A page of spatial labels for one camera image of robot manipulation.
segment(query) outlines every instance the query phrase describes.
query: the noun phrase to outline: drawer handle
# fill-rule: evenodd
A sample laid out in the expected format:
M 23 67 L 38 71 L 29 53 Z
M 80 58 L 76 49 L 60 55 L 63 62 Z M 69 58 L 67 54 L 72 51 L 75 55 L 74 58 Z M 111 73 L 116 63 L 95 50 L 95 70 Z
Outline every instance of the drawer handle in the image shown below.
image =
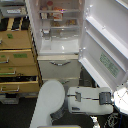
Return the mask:
M 8 63 L 8 62 L 9 62 L 9 59 L 7 59 L 7 61 L 0 62 L 0 64 L 5 64 L 5 63 Z
M 0 39 L 0 44 L 2 44 L 2 39 Z
M 61 82 L 61 84 L 66 84 L 66 83 L 68 83 L 68 82 L 70 82 L 70 81 L 67 80 L 67 81 Z
M 7 91 L 4 91 L 3 90 L 4 89 L 4 87 L 1 87 L 1 92 L 4 92 L 4 93 L 6 93 L 6 92 L 19 92 L 19 86 L 18 86 L 18 88 L 17 88 L 17 90 L 7 90 Z
M 50 62 L 50 63 L 53 64 L 53 65 L 56 65 L 56 66 L 64 66 L 64 65 L 67 65 L 67 64 L 69 64 L 71 62 L 69 61 L 69 62 L 66 62 L 66 63 L 63 63 L 63 64 L 57 64 L 55 62 Z
M 16 74 L 16 71 L 14 71 L 14 72 L 10 72 L 10 73 L 0 73 L 0 75 L 15 75 Z

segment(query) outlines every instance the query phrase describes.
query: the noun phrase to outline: floor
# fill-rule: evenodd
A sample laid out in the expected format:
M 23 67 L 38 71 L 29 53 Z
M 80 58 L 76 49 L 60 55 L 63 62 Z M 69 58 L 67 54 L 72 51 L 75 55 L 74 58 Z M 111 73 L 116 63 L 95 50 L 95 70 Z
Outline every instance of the floor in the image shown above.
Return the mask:
M 80 86 L 94 86 L 93 79 L 85 70 L 81 72 L 80 76 Z M 18 105 L 3 105 L 0 103 L 0 128 L 29 128 L 36 101 L 36 98 L 20 98 Z M 104 127 L 108 116 L 98 116 L 101 128 L 110 128 L 107 125 Z M 119 115 L 117 120 L 118 123 L 114 128 L 128 128 L 128 117 L 123 116 L 120 120 Z M 79 125 L 81 128 L 92 128 L 93 122 L 87 115 L 70 114 L 66 111 L 62 118 L 53 122 L 53 125 Z

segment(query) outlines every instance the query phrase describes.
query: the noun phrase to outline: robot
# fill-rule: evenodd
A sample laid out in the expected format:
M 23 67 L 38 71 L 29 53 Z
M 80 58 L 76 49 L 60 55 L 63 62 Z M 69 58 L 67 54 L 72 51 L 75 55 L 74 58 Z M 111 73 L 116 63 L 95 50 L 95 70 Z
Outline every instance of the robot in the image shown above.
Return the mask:
M 95 115 L 111 114 L 113 108 L 128 114 L 128 81 L 112 93 L 108 87 L 70 87 L 68 90 L 56 80 L 49 80 L 40 89 L 30 128 L 52 126 L 52 120 L 63 115 L 67 107 L 72 114 L 91 116 L 94 127 L 100 128 Z

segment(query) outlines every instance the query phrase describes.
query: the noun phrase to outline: beige drawer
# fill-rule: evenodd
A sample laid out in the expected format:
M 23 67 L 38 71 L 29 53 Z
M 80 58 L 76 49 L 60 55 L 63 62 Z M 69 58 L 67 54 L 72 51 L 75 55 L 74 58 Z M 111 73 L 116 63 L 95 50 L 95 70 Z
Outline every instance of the beige drawer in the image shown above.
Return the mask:
M 0 32 L 0 49 L 31 48 L 28 31 Z
M 81 64 L 78 60 L 39 60 L 42 79 L 79 78 Z
M 0 51 L 0 67 L 26 65 L 34 65 L 34 59 L 31 49 Z
M 38 78 L 27 82 L 0 82 L 0 93 L 39 92 Z
M 37 76 L 36 65 L 22 67 L 0 67 L 0 77 Z
M 56 79 L 64 86 L 68 87 L 76 87 L 79 85 L 79 79 Z

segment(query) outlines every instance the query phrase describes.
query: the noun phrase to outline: white refrigerator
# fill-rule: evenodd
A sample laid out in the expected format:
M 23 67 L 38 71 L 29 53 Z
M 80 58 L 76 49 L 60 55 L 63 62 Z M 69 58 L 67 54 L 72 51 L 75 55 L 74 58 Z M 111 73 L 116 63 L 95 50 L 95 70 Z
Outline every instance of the white refrigerator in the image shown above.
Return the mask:
M 43 80 L 77 86 L 81 65 L 112 92 L 128 80 L 128 0 L 25 2 Z

